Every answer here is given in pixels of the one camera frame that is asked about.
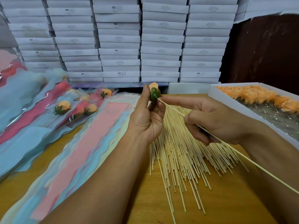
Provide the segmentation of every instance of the wooden table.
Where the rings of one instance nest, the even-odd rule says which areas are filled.
[[[76,128],[49,146],[43,154],[33,161],[28,171],[13,174],[0,184],[0,218],[15,202],[22,198],[31,183],[47,169],[51,160],[62,151],[64,145],[73,138],[79,129],[80,127]],[[235,148],[246,154],[240,146],[235,146]],[[212,190],[206,188],[202,180],[197,186],[206,215],[198,209],[188,182],[186,183],[187,192],[183,193],[186,213],[183,209],[180,193],[174,193],[171,189],[176,223],[286,223],[259,171],[246,160],[242,159],[242,161],[249,169],[249,173],[243,166],[239,165],[233,169],[234,174],[226,173],[222,177],[219,177],[207,163],[211,172],[207,178]],[[149,157],[144,160],[138,174],[123,223],[173,223],[159,166],[155,162],[154,171],[150,176]]]

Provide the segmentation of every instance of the left hand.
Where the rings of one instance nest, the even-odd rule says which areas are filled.
[[[143,86],[141,97],[139,98],[134,112],[131,114],[128,131],[133,131],[142,140],[150,145],[157,139],[163,129],[163,118],[166,110],[165,104],[161,101],[151,102],[148,106],[150,88]]]

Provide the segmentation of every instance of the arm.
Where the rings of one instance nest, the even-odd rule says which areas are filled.
[[[192,109],[185,124],[195,139],[208,145],[217,140],[201,132],[203,126],[211,134],[230,144],[240,144],[251,159],[295,189],[299,189],[299,151],[267,125],[249,118],[210,97],[170,97],[169,105]],[[299,195],[261,171],[289,223],[298,223]]]
[[[161,133],[165,105],[147,108],[148,86],[132,113],[128,130],[100,168],[76,192],[55,208],[42,222],[47,223],[121,223],[129,196],[148,151]]]

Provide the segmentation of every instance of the right hand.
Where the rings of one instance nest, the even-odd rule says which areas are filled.
[[[192,109],[184,117],[185,125],[192,136],[205,145],[219,141],[210,134],[204,133],[197,125],[204,127],[224,142],[237,145],[254,134],[262,124],[207,96],[164,96],[161,100],[169,105]]]

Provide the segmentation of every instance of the hand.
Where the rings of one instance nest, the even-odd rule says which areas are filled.
[[[162,100],[169,105],[192,109],[184,117],[185,125],[192,136],[205,145],[219,141],[197,125],[226,143],[234,145],[240,144],[263,125],[210,97],[165,96]]]
[[[157,139],[163,129],[163,118],[166,110],[165,104],[151,102],[149,107],[150,88],[143,86],[141,97],[139,98],[134,112],[131,114],[128,131],[133,131],[139,135],[147,145]]]

